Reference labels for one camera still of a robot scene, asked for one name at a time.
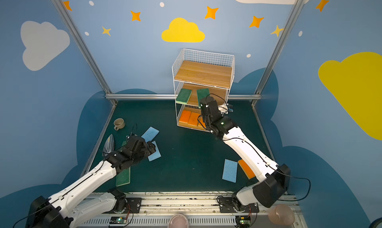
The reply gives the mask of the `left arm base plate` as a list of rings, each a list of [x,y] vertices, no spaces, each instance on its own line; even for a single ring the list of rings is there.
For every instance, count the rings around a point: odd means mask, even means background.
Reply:
[[[137,197],[119,198],[116,201],[113,212],[116,214],[123,214],[130,211],[134,214],[139,214],[141,203],[142,203],[142,198],[137,198]]]

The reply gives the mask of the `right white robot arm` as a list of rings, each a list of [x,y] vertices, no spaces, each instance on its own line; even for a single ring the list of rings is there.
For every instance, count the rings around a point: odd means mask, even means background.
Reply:
[[[230,117],[222,114],[213,97],[201,99],[201,112],[206,130],[230,146],[258,180],[256,184],[243,187],[232,195],[235,210],[243,211],[254,203],[270,208],[288,189],[289,167],[285,164],[279,166],[258,149]]]

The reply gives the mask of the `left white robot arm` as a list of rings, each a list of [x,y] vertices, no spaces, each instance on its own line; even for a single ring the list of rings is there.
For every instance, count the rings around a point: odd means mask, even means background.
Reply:
[[[126,196],[118,189],[110,189],[98,198],[83,200],[106,181],[138,164],[155,153],[151,141],[132,135],[118,150],[105,154],[104,159],[91,171],[62,191],[45,199],[35,199],[26,218],[27,228],[76,228],[102,213],[123,213],[128,209]]]

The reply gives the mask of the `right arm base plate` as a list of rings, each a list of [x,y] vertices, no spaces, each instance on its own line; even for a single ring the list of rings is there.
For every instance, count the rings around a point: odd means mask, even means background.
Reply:
[[[217,196],[221,213],[258,213],[260,211],[257,203],[242,205],[236,198]]]

